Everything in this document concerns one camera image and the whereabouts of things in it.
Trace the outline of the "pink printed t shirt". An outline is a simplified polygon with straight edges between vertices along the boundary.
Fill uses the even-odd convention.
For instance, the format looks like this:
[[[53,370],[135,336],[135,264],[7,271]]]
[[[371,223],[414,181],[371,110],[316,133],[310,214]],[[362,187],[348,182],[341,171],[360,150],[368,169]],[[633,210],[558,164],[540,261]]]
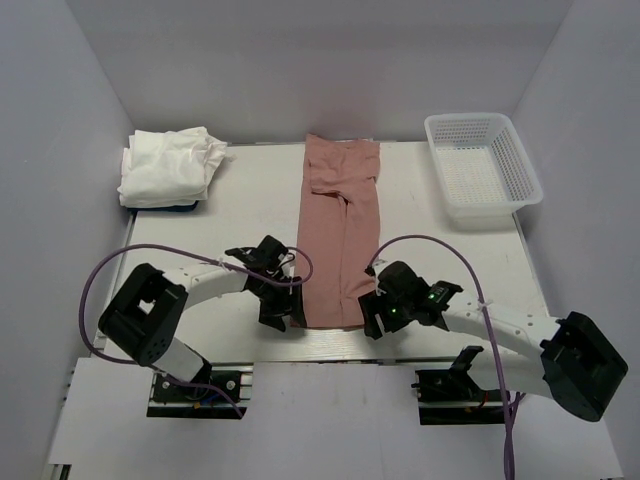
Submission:
[[[379,143],[306,136],[297,247],[313,266],[300,261],[296,270],[311,276],[302,285],[310,329],[364,325],[359,298],[375,290],[366,269],[379,248],[379,173]]]

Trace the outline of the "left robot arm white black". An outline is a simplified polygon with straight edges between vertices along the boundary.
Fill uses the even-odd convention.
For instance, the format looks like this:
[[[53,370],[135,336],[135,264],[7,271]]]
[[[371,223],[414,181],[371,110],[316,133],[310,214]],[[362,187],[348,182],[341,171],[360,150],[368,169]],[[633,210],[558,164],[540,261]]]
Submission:
[[[286,330],[287,318],[304,326],[302,286],[311,280],[310,257],[267,235],[254,247],[228,249],[215,259],[174,247],[137,244],[193,259],[193,264],[161,270],[137,265],[99,318],[98,329],[134,364],[164,374],[188,398],[211,387],[211,363],[176,338],[184,312],[226,295],[249,292],[259,300],[261,324]]]

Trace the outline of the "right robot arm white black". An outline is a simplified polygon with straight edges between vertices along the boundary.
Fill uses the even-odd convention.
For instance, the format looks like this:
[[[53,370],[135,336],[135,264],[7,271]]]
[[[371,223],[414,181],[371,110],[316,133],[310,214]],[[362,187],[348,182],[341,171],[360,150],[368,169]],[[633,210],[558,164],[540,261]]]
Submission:
[[[446,369],[419,369],[413,388],[424,403],[479,402],[502,389],[554,400],[573,416],[599,421],[628,373],[628,364],[594,321],[482,306],[457,284],[433,284],[395,261],[367,267],[375,283],[360,297],[364,332],[377,340],[413,322],[487,341],[468,345]]]

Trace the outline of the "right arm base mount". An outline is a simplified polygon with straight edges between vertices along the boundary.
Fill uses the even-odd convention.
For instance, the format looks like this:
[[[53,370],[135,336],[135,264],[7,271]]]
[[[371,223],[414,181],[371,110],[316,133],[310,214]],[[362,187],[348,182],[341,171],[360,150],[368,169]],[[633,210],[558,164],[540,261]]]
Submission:
[[[422,367],[411,388],[418,400],[421,426],[499,425],[504,407],[498,388],[482,389],[471,379],[472,361],[481,346],[466,347],[448,367]]]

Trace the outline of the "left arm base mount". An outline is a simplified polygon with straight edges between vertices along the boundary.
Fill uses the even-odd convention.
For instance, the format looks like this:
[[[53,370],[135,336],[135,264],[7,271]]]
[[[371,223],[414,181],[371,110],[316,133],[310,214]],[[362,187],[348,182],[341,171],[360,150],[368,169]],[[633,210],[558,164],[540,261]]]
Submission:
[[[214,365],[205,380],[209,387],[180,386],[155,373],[146,415],[168,419],[240,420],[252,396],[253,367]]]

